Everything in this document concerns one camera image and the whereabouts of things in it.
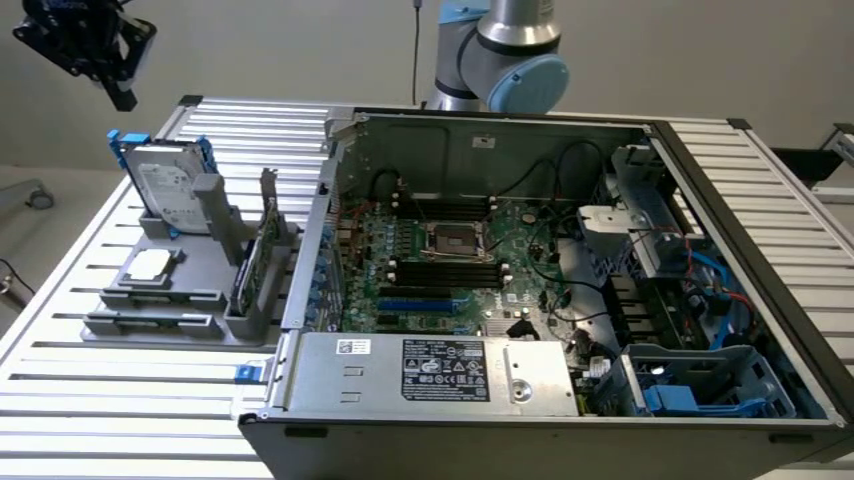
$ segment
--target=power supply label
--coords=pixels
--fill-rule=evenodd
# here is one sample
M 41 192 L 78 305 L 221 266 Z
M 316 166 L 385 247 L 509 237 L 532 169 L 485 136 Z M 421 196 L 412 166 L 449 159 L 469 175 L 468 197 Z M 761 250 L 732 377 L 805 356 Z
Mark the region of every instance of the power supply label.
M 483 342 L 402 340 L 400 394 L 412 402 L 488 402 Z

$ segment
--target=green circuit board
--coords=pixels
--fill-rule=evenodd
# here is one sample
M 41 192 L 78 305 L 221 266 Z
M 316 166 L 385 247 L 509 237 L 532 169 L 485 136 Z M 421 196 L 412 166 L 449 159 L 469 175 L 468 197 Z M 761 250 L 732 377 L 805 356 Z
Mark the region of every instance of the green circuit board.
M 340 228 L 348 230 L 350 242 L 341 247 L 346 280 L 341 330 L 348 332 L 423 332 L 460 335 L 492 335 L 503 332 L 515 323 L 527 309 L 527 316 L 535 323 L 545 322 L 547 314 L 540 311 L 540 292 L 548 292 L 549 302 L 560 285 L 547 281 L 532 271 L 528 255 L 531 235 L 536 233 L 539 221 L 529 224 L 537 207 L 524 202 L 504 204 L 483 222 L 445 222 L 441 220 L 397 219 L 382 207 L 361 208 L 346 205 L 345 211 L 356 212 L 344 216 Z M 472 228 L 480 224 L 483 255 L 475 259 L 437 257 L 425 252 L 429 225 L 447 228 Z M 548 263 L 547 229 L 532 244 L 544 253 L 536 263 L 537 269 L 548 276 L 560 278 L 556 263 Z M 503 288 L 452 288 L 455 312 L 380 311 L 380 288 L 392 285 L 386 278 L 388 260 L 429 262 L 431 260 L 463 263 L 505 263 L 512 280 Z

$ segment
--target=barcode sticker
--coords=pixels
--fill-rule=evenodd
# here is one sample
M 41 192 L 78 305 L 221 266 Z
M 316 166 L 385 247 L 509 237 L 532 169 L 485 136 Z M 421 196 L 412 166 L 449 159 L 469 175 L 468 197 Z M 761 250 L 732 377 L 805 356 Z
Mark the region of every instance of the barcode sticker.
M 370 340 L 366 338 L 341 339 L 337 341 L 334 353 L 338 355 L 369 355 Z

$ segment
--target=blue pcie slot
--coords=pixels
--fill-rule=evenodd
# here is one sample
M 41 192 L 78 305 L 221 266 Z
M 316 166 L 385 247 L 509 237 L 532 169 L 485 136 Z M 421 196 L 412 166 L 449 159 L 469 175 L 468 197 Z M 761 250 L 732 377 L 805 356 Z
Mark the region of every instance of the blue pcie slot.
M 380 300 L 378 311 L 456 313 L 457 303 L 448 301 Z

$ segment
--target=cpu socket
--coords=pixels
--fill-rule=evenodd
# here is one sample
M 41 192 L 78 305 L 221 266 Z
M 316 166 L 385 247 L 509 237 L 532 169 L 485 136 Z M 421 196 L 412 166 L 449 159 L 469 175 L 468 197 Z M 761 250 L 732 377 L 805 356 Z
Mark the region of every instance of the cpu socket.
M 435 252 L 452 255 L 483 255 L 483 229 L 475 224 L 431 224 L 428 233 L 435 238 Z

